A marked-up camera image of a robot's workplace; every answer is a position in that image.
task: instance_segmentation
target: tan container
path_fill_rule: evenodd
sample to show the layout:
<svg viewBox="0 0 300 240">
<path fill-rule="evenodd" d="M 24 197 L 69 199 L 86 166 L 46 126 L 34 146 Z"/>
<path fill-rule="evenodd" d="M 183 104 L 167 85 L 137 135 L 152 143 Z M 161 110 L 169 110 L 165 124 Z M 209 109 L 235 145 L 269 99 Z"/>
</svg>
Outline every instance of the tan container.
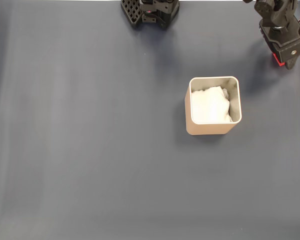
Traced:
<svg viewBox="0 0 300 240">
<path fill-rule="evenodd" d="M 194 91 L 206 90 L 221 86 L 229 94 L 229 115 L 233 122 L 195 122 L 192 112 L 191 94 Z M 186 131 L 191 135 L 226 134 L 242 118 L 239 81 L 234 76 L 195 77 L 190 83 L 184 99 Z"/>
</svg>

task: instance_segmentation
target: black mechanical part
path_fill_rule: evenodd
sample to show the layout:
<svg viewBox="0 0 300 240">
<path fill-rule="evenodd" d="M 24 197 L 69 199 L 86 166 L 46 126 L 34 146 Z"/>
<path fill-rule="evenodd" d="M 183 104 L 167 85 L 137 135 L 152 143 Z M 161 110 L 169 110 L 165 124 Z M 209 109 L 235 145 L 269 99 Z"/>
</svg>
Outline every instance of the black mechanical part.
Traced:
<svg viewBox="0 0 300 240">
<path fill-rule="evenodd" d="M 143 14 L 140 9 L 139 0 L 121 0 L 121 7 L 131 26 L 136 28 L 141 22 Z"/>
<path fill-rule="evenodd" d="M 166 29 L 179 11 L 179 0 L 121 0 L 121 7 L 132 27 L 157 23 Z"/>
<path fill-rule="evenodd" d="M 300 20 L 295 18 L 297 5 L 298 0 L 256 0 L 254 5 L 262 17 L 259 28 L 267 45 L 287 69 L 292 69 L 300 56 Z"/>
<path fill-rule="evenodd" d="M 286 27 L 267 27 L 260 21 L 261 33 L 280 63 L 291 69 L 300 56 L 300 23 L 294 17 Z"/>
</svg>

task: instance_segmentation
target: gray tablecloth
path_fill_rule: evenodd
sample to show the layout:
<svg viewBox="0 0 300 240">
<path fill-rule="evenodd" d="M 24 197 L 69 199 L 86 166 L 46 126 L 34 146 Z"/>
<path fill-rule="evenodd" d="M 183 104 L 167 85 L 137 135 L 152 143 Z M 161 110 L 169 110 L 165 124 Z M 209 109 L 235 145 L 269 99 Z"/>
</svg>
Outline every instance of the gray tablecloth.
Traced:
<svg viewBox="0 0 300 240">
<path fill-rule="evenodd" d="M 243 2 L 181 2 L 167 31 L 114 2 L 0 13 L 0 240 L 300 240 L 300 59 Z M 193 77 L 235 76 L 242 121 L 191 136 Z"/>
</svg>

